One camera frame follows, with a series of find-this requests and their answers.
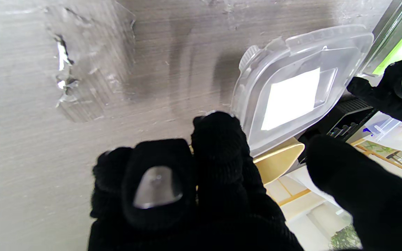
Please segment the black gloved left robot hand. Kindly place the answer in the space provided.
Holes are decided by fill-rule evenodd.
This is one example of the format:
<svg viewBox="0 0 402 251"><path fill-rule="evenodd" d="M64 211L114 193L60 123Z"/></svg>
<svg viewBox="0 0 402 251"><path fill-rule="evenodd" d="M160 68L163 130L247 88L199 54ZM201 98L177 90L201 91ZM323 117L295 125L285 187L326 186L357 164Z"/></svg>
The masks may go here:
<svg viewBox="0 0 402 251"><path fill-rule="evenodd" d="M347 90L382 113L402 121L402 60L386 67L378 86L372 87L365 78L353 77Z"/></svg>

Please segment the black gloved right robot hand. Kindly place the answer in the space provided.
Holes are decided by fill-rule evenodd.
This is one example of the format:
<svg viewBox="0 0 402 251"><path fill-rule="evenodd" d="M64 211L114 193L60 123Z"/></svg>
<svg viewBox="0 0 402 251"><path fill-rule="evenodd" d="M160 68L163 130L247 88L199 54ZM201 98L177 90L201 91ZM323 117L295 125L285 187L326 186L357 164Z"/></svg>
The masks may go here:
<svg viewBox="0 0 402 251"><path fill-rule="evenodd" d="M302 251L267 194L240 122L224 112L193 121L181 138L102 153L94 166L89 251ZM182 196L134 205L142 177L168 167ZM402 251L402 178L353 146L316 136L307 148L312 182L353 219L364 251Z"/></svg>

